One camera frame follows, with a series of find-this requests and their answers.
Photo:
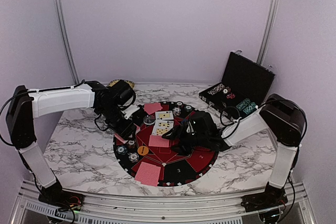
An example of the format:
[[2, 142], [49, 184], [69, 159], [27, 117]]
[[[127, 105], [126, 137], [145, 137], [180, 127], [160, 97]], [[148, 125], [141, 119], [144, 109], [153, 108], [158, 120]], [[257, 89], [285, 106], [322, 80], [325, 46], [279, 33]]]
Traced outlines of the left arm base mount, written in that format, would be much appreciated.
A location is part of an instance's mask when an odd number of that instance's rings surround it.
[[46, 204], [59, 206], [62, 210], [71, 208], [72, 210], [81, 210], [84, 195], [73, 193], [63, 189], [59, 180], [50, 187], [39, 189], [38, 200]]

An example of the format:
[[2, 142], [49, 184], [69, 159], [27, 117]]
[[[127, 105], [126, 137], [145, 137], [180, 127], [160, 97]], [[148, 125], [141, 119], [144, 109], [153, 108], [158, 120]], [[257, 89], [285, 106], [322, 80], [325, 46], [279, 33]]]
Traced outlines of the red playing card deck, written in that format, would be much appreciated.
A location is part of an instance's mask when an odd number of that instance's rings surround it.
[[115, 133], [114, 136], [121, 142], [121, 143], [126, 143], [127, 140], [124, 140], [119, 134]]

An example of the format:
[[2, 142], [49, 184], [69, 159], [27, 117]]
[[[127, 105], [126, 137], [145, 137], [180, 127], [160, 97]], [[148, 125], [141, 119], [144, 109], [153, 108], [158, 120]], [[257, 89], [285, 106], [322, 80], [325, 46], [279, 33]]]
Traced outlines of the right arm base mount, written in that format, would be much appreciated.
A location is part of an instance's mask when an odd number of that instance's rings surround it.
[[287, 202], [284, 188], [276, 188], [267, 183], [263, 192], [243, 196], [241, 206], [246, 212], [252, 212], [285, 205]]

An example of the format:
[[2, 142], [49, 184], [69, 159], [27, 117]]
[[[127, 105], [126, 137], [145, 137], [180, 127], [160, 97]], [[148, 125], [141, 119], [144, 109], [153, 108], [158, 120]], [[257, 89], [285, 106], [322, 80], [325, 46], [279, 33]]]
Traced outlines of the blue green chip pile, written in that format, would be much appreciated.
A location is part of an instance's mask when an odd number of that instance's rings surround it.
[[186, 105], [184, 109], [185, 109], [186, 112], [191, 112], [192, 111], [192, 107], [190, 105]]
[[116, 152], [118, 155], [125, 155], [128, 152], [128, 150], [125, 146], [121, 145], [117, 147]]

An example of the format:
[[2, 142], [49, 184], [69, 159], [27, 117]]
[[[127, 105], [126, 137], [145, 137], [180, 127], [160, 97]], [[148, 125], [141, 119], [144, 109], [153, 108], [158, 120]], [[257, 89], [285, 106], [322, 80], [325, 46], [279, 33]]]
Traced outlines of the small orange black chip pile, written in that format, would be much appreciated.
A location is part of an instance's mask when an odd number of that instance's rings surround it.
[[135, 148], [135, 147], [136, 147], [136, 141], [134, 141], [134, 140], [129, 140], [129, 141], [127, 142], [127, 146], [128, 146], [128, 148], [130, 148], [130, 149]]

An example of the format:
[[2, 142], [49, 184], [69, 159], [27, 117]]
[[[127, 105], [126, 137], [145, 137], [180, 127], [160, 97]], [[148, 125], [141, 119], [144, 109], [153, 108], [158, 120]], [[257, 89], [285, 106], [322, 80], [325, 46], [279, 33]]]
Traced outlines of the orange round blind button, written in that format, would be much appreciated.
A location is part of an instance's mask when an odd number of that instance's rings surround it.
[[145, 145], [142, 145], [138, 148], [137, 152], [141, 156], [146, 156], [149, 153], [149, 148]]

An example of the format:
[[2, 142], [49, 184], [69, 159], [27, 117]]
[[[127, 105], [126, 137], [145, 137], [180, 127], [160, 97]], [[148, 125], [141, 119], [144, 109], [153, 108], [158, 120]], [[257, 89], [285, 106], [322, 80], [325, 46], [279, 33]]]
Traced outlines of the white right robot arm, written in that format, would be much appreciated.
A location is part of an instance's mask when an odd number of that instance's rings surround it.
[[208, 112], [196, 111], [163, 137], [178, 139], [176, 151], [188, 155], [196, 146], [221, 152], [260, 132], [266, 133], [276, 150], [276, 158], [268, 181], [271, 187], [260, 195], [260, 203], [271, 207], [280, 199], [279, 189], [284, 187], [296, 165], [307, 128], [304, 110], [293, 101], [274, 93], [263, 104], [257, 105], [253, 113], [245, 118], [239, 117], [236, 122], [221, 129]]

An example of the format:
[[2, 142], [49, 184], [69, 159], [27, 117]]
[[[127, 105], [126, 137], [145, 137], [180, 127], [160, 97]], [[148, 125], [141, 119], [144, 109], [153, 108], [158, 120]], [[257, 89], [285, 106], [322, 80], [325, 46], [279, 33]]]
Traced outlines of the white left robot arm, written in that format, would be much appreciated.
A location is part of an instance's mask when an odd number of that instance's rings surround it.
[[95, 80], [45, 89], [17, 86], [12, 97], [1, 107], [1, 112], [6, 114], [9, 134], [8, 141], [3, 137], [1, 141], [18, 151], [27, 168], [47, 188], [47, 199], [61, 206], [66, 202], [66, 193], [56, 186], [57, 177], [37, 143], [35, 121], [65, 111], [92, 109], [97, 117], [104, 118], [105, 131], [112, 130], [124, 140], [131, 140], [137, 131], [131, 118], [140, 110], [135, 100], [134, 89], [123, 80], [111, 87]]

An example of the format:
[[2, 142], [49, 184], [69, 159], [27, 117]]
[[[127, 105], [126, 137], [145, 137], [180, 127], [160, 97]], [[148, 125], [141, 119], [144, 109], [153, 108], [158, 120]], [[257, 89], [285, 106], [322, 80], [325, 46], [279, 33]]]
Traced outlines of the white blue chip pile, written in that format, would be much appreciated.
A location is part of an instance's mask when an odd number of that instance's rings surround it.
[[128, 157], [129, 157], [129, 161], [132, 163], [137, 163], [139, 161], [138, 153], [129, 153]]
[[173, 115], [174, 115], [174, 116], [180, 116], [180, 115], [181, 115], [181, 112], [182, 112], [182, 110], [181, 110], [180, 107], [174, 107], [174, 108], [173, 108]]

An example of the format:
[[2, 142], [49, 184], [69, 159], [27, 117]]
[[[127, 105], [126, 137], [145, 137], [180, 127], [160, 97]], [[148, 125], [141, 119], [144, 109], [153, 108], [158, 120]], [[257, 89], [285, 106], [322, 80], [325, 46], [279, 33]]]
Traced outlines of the dealt red card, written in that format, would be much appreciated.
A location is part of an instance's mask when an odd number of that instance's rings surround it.
[[154, 165], [142, 162], [139, 166], [139, 169], [135, 175], [135, 180], [139, 181], [142, 184], [149, 185], [150, 179], [150, 170]]
[[159, 166], [153, 166], [150, 170], [150, 186], [157, 186], [160, 178], [161, 168]]
[[154, 112], [161, 111], [162, 106], [159, 102], [156, 103], [146, 103], [144, 105], [144, 111], [148, 114], [151, 115]]

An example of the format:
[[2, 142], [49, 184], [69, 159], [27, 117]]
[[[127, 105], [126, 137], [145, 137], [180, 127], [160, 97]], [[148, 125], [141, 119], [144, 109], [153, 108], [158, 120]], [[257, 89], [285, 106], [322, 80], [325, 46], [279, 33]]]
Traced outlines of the clear round dealer button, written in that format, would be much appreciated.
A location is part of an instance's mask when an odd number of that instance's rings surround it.
[[143, 123], [145, 125], [153, 125], [155, 124], [156, 118], [154, 115], [147, 115], [143, 118]]

